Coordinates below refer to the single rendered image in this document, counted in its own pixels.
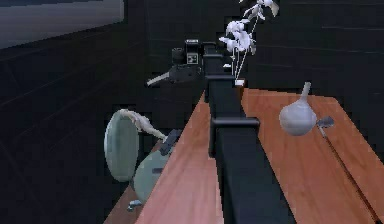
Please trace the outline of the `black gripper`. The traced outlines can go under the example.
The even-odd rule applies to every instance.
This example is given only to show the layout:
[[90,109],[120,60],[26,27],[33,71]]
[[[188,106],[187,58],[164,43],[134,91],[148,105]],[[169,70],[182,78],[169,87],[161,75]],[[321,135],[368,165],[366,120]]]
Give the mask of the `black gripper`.
[[197,79],[200,74],[201,60],[198,48],[173,48],[172,67],[169,72],[149,79],[146,85],[153,86],[168,78],[172,83],[188,82]]

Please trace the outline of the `small grey blue object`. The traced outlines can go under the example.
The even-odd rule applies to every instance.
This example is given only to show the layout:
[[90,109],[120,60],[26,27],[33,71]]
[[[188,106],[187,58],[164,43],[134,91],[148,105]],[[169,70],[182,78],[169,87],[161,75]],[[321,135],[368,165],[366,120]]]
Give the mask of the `small grey blue object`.
[[323,137],[326,137],[326,133],[325,133],[324,129],[332,127],[334,125],[334,120],[332,117],[326,116],[324,118],[319,119],[317,121],[316,125],[317,125],[317,128],[319,129],[321,135]]

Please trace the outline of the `grey-green round chair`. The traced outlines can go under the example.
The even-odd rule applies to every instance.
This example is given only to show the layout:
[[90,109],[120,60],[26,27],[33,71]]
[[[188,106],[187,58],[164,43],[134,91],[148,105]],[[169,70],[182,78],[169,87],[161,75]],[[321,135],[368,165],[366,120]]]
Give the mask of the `grey-green round chair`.
[[[143,133],[157,137],[160,145],[139,161],[139,135]],[[112,115],[105,129],[104,155],[113,178],[129,182],[137,195],[129,202],[129,212],[147,202],[181,134],[180,129],[173,129],[165,135],[146,116],[129,109]]]

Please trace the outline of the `grey round long-necked vase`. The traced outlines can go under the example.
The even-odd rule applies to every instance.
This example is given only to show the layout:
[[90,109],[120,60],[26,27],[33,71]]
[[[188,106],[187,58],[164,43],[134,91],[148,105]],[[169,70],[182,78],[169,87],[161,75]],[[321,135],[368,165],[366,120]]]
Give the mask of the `grey round long-necked vase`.
[[280,126],[289,135],[303,136],[316,124],[317,116],[307,100],[310,88],[311,83],[305,82],[299,99],[280,111]]

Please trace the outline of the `reddish brown wooden table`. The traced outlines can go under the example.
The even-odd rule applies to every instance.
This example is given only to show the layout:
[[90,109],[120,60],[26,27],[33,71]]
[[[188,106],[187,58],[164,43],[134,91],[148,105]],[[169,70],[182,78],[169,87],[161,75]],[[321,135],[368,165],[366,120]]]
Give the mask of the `reddish brown wooden table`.
[[[318,115],[334,118],[333,127],[301,137],[286,134],[278,114],[297,98],[258,89],[245,90],[242,98],[246,114],[261,120],[267,162],[297,224],[374,224],[344,167],[384,221],[384,164],[331,97],[308,101]],[[126,189],[103,224],[224,224],[216,164],[208,155],[209,119],[208,104],[199,101],[148,203],[128,211],[136,194]]]

